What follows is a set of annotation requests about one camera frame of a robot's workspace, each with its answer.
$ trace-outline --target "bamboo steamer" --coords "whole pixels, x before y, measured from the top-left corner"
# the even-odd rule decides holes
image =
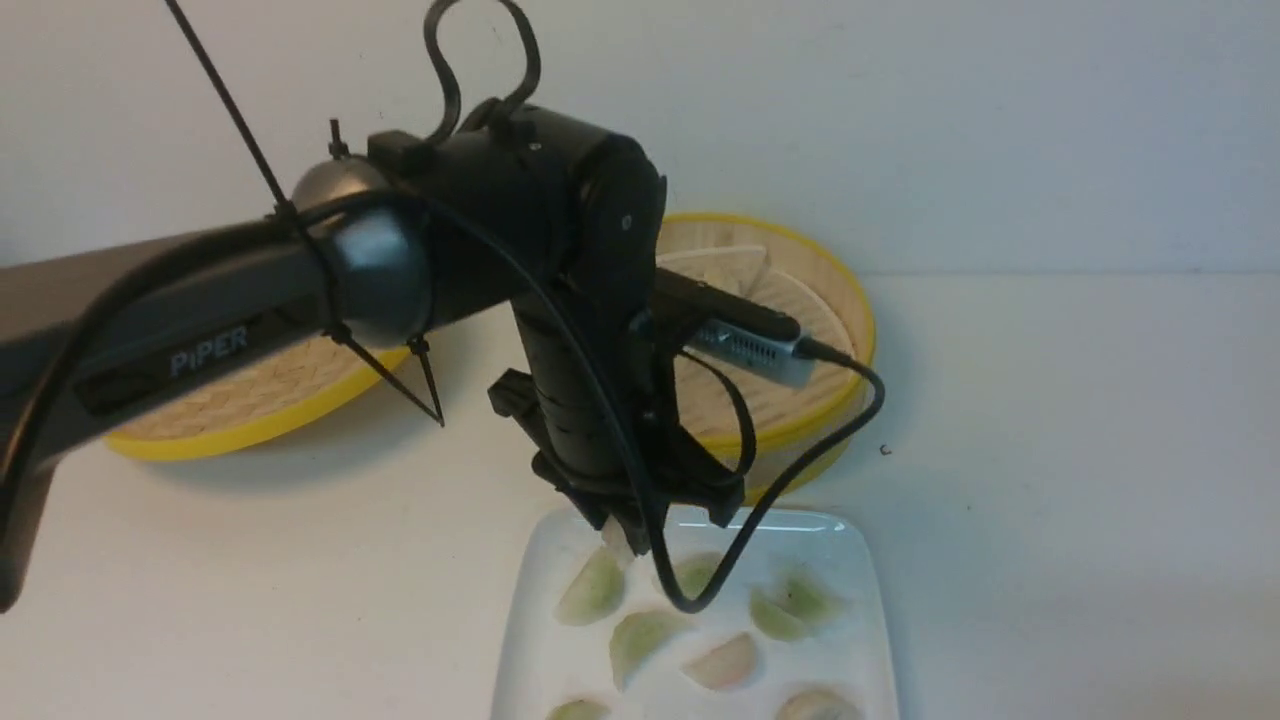
[[[870,364],[876,322],[858,278],[817,242],[786,228],[722,214],[672,215],[658,236],[658,264],[800,320],[817,340]],[[865,380],[819,364],[800,389],[712,360],[742,392],[756,433],[756,460],[746,478],[754,503],[801,452],[864,406]],[[676,359],[681,423],[713,455],[732,464],[741,452],[737,423],[723,387],[704,369]],[[803,471],[795,489],[829,468],[845,441]]]
[[[407,348],[375,355],[387,368],[407,356]],[[379,380],[355,352],[319,337],[143,415],[106,445],[156,462],[223,455],[301,428]]]

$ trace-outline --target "robotic arm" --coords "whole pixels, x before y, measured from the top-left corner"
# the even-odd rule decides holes
[[[270,217],[0,272],[0,610],[17,598],[58,460],[166,401],[324,333],[364,354],[511,302],[531,373],[489,391],[538,447],[535,474],[596,529],[612,518],[637,553],[653,551],[676,607],[718,592],[763,512],[809,462],[865,424],[883,386],[865,366],[804,337],[795,320],[655,268],[666,181],[634,140],[526,102],[538,82],[532,31],[525,82],[481,102],[460,128],[457,82],[434,44],[445,119],[425,140],[390,131],[351,155],[334,123],[330,160],[283,200],[207,55],[179,26],[276,193]],[[707,333],[714,324],[717,332]],[[849,427],[783,473],[731,546],[712,584],[686,598],[662,536],[672,502],[726,525],[754,457],[744,433],[724,468],[681,428],[672,360],[735,338],[777,347],[773,363],[842,363],[877,388]],[[732,355],[724,355],[735,361]],[[768,373],[771,368],[749,364]],[[713,373],[717,370],[708,366]]]

